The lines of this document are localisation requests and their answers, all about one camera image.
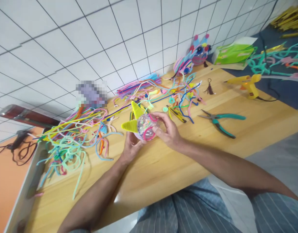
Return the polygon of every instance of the orange wall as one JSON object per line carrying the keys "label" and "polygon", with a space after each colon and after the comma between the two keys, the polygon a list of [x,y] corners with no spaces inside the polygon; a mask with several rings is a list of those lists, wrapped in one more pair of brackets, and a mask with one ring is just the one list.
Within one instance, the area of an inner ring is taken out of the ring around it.
{"label": "orange wall", "polygon": [[[34,135],[38,135],[42,133],[43,129],[35,127],[29,131]],[[16,137],[13,137],[2,142],[0,146],[12,143],[15,139]],[[25,141],[32,141],[32,137],[28,136]],[[27,145],[28,144],[23,143],[19,149],[14,151],[15,158],[18,152]],[[34,146],[30,148],[27,156],[31,154],[33,149]],[[17,166],[16,163],[12,161],[12,153],[8,149],[5,149],[0,154],[0,233],[4,231],[7,221],[9,220],[29,165],[30,161],[23,166]]]}

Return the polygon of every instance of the yellow pipe cleaner ear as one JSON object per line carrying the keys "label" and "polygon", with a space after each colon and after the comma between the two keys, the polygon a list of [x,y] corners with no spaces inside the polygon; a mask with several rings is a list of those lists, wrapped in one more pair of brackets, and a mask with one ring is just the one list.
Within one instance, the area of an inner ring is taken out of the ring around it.
{"label": "yellow pipe cleaner ear", "polygon": [[121,125],[121,127],[122,127],[122,129],[125,129],[126,131],[138,133],[136,119],[123,123]]}
{"label": "yellow pipe cleaner ear", "polygon": [[135,118],[138,119],[141,115],[143,115],[145,112],[139,107],[138,104],[136,104],[134,101],[132,101],[132,107],[133,107],[133,112],[135,115]]}
{"label": "yellow pipe cleaner ear", "polygon": [[136,119],[123,123],[121,128],[129,132],[138,133],[137,119],[144,114],[144,110],[142,110],[134,101],[132,101],[132,107]]}

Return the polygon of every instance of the pliers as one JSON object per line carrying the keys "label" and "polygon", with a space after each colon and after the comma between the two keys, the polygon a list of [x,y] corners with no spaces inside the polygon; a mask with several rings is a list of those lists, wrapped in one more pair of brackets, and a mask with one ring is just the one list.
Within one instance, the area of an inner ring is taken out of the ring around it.
{"label": "pliers", "polygon": [[227,132],[224,128],[222,128],[222,126],[220,125],[220,123],[218,122],[217,119],[221,119],[221,118],[232,118],[232,119],[237,119],[237,120],[245,120],[246,117],[245,116],[240,116],[240,115],[237,115],[237,114],[218,114],[218,115],[213,115],[213,114],[210,114],[209,112],[206,112],[204,110],[202,110],[204,113],[206,113],[208,116],[201,116],[201,115],[198,115],[200,117],[203,117],[203,118],[207,118],[207,119],[212,119],[212,122],[214,124],[214,126],[216,126],[216,128],[224,135],[228,136],[229,138],[232,138],[232,139],[235,139],[236,137]]}

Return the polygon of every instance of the green box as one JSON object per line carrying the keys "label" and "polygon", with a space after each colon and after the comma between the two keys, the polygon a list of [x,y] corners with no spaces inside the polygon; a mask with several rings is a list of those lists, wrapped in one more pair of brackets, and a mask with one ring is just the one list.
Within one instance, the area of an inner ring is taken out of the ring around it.
{"label": "green box", "polygon": [[214,65],[240,63],[243,66],[254,52],[253,43],[257,38],[243,37],[232,44],[218,46],[213,55]]}

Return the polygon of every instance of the gray floor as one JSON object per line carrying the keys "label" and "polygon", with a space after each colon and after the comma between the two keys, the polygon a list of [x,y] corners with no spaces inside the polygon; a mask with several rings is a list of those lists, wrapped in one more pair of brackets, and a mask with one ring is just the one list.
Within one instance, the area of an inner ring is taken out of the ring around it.
{"label": "gray floor", "polygon": [[[247,160],[277,177],[298,196],[298,133],[249,156]],[[210,176],[210,182],[221,194],[235,226],[244,233],[257,232],[252,206],[247,196],[213,175]],[[137,215],[135,212],[97,232],[128,233],[136,224]]]}

